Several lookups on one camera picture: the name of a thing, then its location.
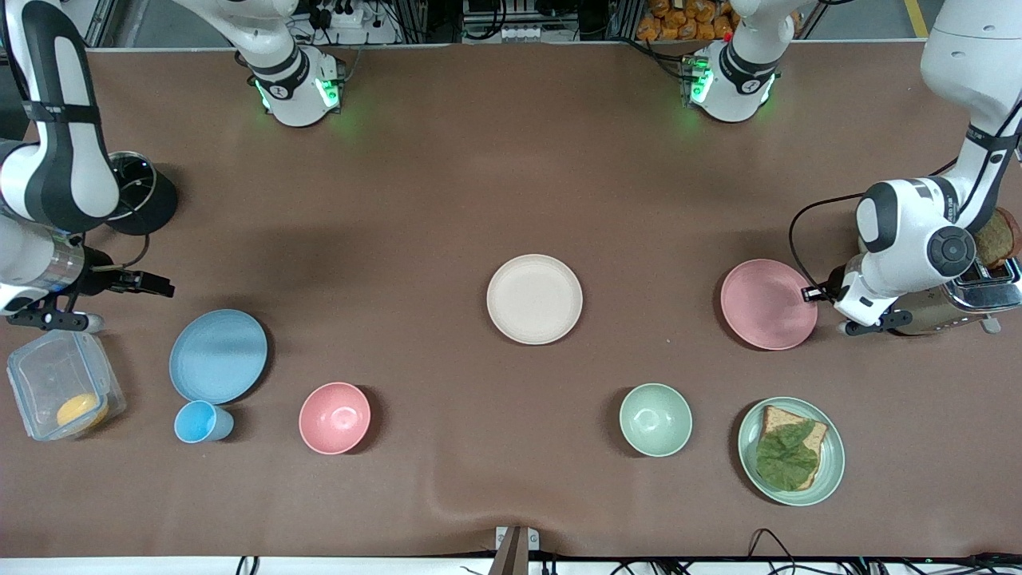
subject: black pot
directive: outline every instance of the black pot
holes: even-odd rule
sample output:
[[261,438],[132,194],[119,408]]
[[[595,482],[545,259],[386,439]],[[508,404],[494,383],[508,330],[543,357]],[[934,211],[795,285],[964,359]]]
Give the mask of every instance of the black pot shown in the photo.
[[174,183],[134,151],[114,151],[109,158],[121,202],[106,225],[128,235],[145,235],[167,225],[178,208]]

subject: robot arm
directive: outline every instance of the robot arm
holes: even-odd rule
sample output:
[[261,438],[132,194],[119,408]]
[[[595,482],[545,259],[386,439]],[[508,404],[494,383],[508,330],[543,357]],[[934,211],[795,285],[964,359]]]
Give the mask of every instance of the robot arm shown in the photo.
[[298,46],[287,19],[298,0],[174,0],[223,34],[256,76],[263,103],[286,126],[315,124],[340,105],[337,60]]
[[696,52],[701,78],[687,87],[688,101],[724,122],[748,119],[766,101],[774,70],[795,36],[791,12],[804,0],[732,0],[742,21],[730,42]]
[[874,184],[858,203],[866,252],[844,267],[835,307],[861,326],[965,272],[976,255],[971,233],[996,204],[1022,118],[1022,3],[981,4],[947,0],[923,52],[930,89],[970,111],[955,169]]
[[36,144],[0,144],[0,210],[67,233],[87,231],[114,210],[120,191],[106,158],[85,44],[59,0],[6,0],[0,6],[11,67],[39,132]]
[[[174,287],[111,265],[72,236],[107,222],[122,201],[85,44],[59,0],[0,0],[0,13],[11,70],[39,132],[39,143],[0,140],[0,316],[44,330],[94,331],[96,317],[72,312],[78,295],[170,297]],[[64,310],[57,296],[68,297]]]

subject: bread slice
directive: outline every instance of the bread slice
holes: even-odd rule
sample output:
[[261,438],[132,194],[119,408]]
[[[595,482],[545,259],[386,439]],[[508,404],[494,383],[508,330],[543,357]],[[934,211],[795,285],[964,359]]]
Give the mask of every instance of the bread slice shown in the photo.
[[[768,405],[766,410],[763,411],[763,431],[759,437],[766,435],[768,433],[776,430],[781,426],[790,426],[792,424],[801,424],[802,422],[808,420],[808,418],[802,418],[801,416],[796,416],[791,412],[785,412],[780,408],[774,408],[773,405]],[[802,445],[808,447],[817,454],[817,459],[820,458],[820,450],[823,448],[824,437],[827,435],[827,424],[817,422],[817,425],[812,427],[812,431],[809,435],[802,441]],[[795,491],[805,491],[812,485],[812,481],[817,479],[817,472],[820,471],[819,464],[817,469],[812,470],[809,474],[809,478],[805,480],[805,483],[798,486]]]
[[973,237],[976,257],[987,268],[998,268],[1022,251],[1022,231],[1012,213],[996,207],[990,220]]

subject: plastic container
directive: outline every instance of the plastic container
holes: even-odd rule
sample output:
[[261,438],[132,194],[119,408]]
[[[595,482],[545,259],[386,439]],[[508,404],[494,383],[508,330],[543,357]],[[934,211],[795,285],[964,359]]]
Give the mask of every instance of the plastic container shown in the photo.
[[46,334],[10,354],[7,378],[37,441],[79,436],[127,408],[103,346],[89,334]]

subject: pink bowl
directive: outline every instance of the pink bowl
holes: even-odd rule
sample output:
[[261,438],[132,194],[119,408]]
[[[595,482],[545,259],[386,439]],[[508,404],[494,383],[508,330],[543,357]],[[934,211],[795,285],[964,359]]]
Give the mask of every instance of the pink bowl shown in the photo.
[[313,451],[343,453],[369,430],[369,401],[352,384],[327,384],[309,394],[298,414],[298,432]]
[[728,326],[746,342],[772,351],[791,349],[817,327],[817,306],[802,300],[808,282],[774,259],[749,259],[731,270],[721,287]]

